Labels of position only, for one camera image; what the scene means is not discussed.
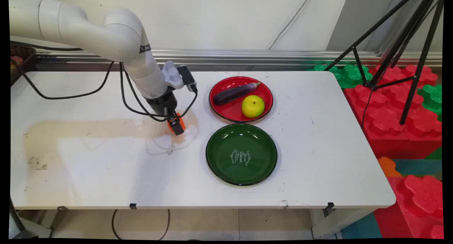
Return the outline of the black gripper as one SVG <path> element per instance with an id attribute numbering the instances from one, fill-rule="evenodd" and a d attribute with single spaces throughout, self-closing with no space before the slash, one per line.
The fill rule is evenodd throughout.
<path id="1" fill-rule="evenodd" d="M 173 94 L 173 90 L 167 90 L 164 95 L 158 98 L 146 98 L 146 102 L 150 105 L 156 115 L 163 115 L 163 117 L 152 116 L 155 121 L 166 121 L 168 127 L 176 136 L 185 132 L 184 121 L 181 118 L 180 113 L 175 111 L 177 100 Z"/>

